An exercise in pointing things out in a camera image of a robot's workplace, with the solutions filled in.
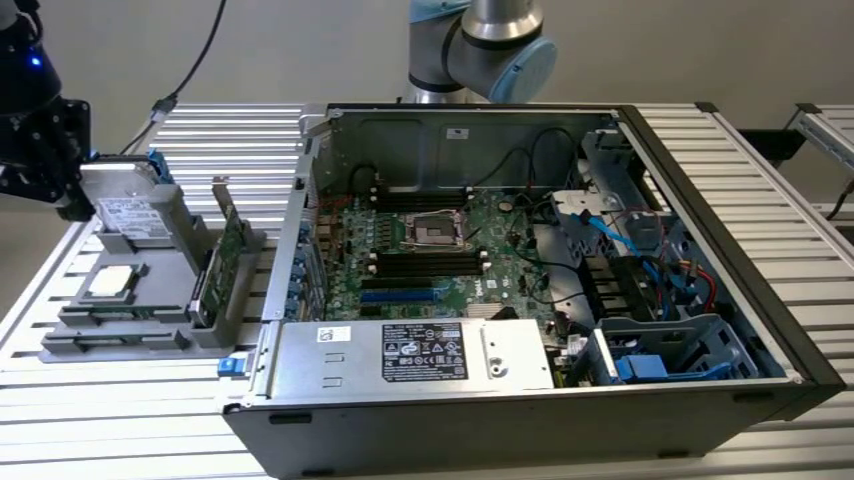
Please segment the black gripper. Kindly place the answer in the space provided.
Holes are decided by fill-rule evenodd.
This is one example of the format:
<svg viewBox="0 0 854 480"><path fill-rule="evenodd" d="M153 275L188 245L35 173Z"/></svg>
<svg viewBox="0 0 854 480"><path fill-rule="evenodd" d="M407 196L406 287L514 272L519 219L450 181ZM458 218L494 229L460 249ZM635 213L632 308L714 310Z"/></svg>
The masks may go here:
<svg viewBox="0 0 854 480"><path fill-rule="evenodd" d="M1 31L1 193L51 205L65 221L89 221L89 153L89 104L61 97L35 27L16 22Z"/></svg>

